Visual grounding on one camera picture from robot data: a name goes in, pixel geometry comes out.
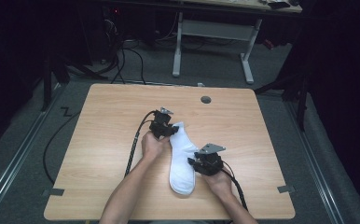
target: person's left hand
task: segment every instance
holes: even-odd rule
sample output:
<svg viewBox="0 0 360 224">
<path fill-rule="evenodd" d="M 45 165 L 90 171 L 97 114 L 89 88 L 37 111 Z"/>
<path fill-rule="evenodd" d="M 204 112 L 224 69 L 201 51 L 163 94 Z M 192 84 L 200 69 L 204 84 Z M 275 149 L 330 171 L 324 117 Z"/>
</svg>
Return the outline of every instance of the person's left hand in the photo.
<svg viewBox="0 0 360 224">
<path fill-rule="evenodd" d="M 150 160 L 156 159 L 164 150 L 169 139 L 170 137 L 157 139 L 151 131 L 148 131 L 142 140 L 143 158 Z"/>
</svg>

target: hand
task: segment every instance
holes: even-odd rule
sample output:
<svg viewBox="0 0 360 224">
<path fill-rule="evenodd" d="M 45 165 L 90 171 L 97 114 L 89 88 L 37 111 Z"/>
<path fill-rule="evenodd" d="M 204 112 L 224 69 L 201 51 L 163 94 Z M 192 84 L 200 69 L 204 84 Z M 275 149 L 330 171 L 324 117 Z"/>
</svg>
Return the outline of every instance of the hand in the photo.
<svg viewBox="0 0 360 224">
<path fill-rule="evenodd" d="M 147 132 L 142 140 L 143 158 L 156 159 L 164 150 L 165 145 L 169 143 L 169 139 L 170 137 L 157 139 L 151 131 Z"/>
<path fill-rule="evenodd" d="M 202 178 L 209 185 L 213 194 L 215 194 L 219 199 L 224 200 L 229 196 L 233 196 L 231 179 L 224 172 L 220 171 L 211 176 L 202 175 Z"/>
</svg>

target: table top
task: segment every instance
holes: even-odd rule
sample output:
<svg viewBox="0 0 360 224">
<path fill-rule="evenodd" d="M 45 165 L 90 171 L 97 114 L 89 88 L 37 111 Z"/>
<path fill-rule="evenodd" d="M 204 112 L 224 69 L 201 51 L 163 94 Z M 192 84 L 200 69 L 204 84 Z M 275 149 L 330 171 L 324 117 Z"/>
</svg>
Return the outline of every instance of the table top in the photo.
<svg viewBox="0 0 360 224">
<path fill-rule="evenodd" d="M 204 104 L 202 96 L 209 96 L 212 102 Z M 140 122 L 149 111 L 162 106 L 174 112 L 171 123 L 185 123 L 195 146 L 212 143 L 227 148 L 219 155 L 236 175 L 252 216 L 294 217 L 289 193 L 277 189 L 285 185 L 284 178 L 252 90 L 94 84 L 54 185 L 64 189 L 63 195 L 49 197 L 45 218 L 99 219 L 125 174 Z M 147 131 L 145 125 L 141 136 Z M 141 157 L 139 140 L 132 166 Z M 191 195 L 175 193 L 169 184 L 170 162 L 169 145 L 148 173 L 132 219 L 228 219 L 200 174 L 196 174 Z"/>
<path fill-rule="evenodd" d="M 201 3 L 201 4 L 209 4 L 209 5 L 218 5 L 223 7 L 246 7 L 253 9 L 262 9 L 262 10 L 272 10 L 272 11 L 280 11 L 280 12 L 302 12 L 302 7 L 285 7 L 280 9 L 271 9 L 268 5 L 263 5 L 258 0 L 181 0 L 183 2 L 189 3 Z"/>
</svg>

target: gray carpet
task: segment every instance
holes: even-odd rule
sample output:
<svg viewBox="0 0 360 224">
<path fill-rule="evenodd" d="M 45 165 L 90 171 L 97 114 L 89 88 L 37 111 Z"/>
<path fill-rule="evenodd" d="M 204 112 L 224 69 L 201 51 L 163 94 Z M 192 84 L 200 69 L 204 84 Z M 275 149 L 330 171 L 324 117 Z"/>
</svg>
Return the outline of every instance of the gray carpet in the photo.
<svg viewBox="0 0 360 224">
<path fill-rule="evenodd" d="M 132 45 L 135 46 L 135 43 L 127 43 L 129 47 Z M 140 44 L 134 48 L 143 57 L 145 81 L 191 86 L 203 83 L 207 87 L 256 89 L 276 78 L 291 49 L 289 45 L 272 50 L 256 45 L 250 56 L 255 84 L 250 86 L 245 83 L 239 59 L 239 53 L 244 47 L 242 42 L 235 42 L 224 47 L 204 45 L 197 50 L 193 50 L 199 47 L 195 43 L 186 43 L 185 47 L 182 74 L 179 78 L 172 77 L 174 46 L 157 45 L 151 48 Z M 125 50 L 125 55 L 125 66 L 121 72 L 123 78 L 141 80 L 139 57 L 129 50 Z M 99 70 L 102 67 L 104 66 L 96 64 L 92 69 Z M 116 72 L 117 68 L 107 76 L 113 77 Z M 52 106 L 23 166 L 0 203 L 0 223 L 84 223 L 81 221 L 50 222 L 44 219 L 43 213 L 48 197 L 42 196 L 42 192 L 51 188 L 51 184 L 44 173 L 42 158 L 49 139 L 61 125 L 69 120 L 69 117 L 64 116 L 62 107 L 69 108 L 68 114 L 78 112 L 83 106 L 90 85 L 97 82 L 87 77 L 72 76 L 71 82 L 61 88 L 63 93 Z M 306 162 L 297 127 L 292 123 L 292 117 L 278 93 L 280 92 L 269 91 L 268 94 L 259 95 L 257 99 L 285 182 L 296 189 L 290 194 L 296 216 L 290 220 L 259 220 L 259 223 L 331 223 Z M 41 106 L 42 85 L 35 90 L 34 98 L 14 117 L 0 140 L 0 176 L 39 115 Z M 48 148 L 47 165 L 49 173 L 54 178 L 60 169 L 75 126 L 76 118 L 58 132 Z M 360 223 L 360 200 L 325 135 L 311 99 L 308 100 L 305 127 L 305 134 L 324 171 L 327 183 L 332 188 L 344 222 Z"/>
</svg>

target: white sock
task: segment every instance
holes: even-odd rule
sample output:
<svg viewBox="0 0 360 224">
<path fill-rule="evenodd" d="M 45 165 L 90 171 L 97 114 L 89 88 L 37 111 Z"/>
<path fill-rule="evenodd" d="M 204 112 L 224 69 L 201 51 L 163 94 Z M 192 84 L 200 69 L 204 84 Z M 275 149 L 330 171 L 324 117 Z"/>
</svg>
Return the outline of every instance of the white sock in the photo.
<svg viewBox="0 0 360 224">
<path fill-rule="evenodd" d="M 188 158 L 195 159 L 194 152 L 198 151 L 198 148 L 189 140 L 183 122 L 173 126 L 178 126 L 179 130 L 171 136 L 172 162 L 169 182 L 175 192 L 188 195 L 195 188 L 195 172 L 188 163 Z"/>
</svg>

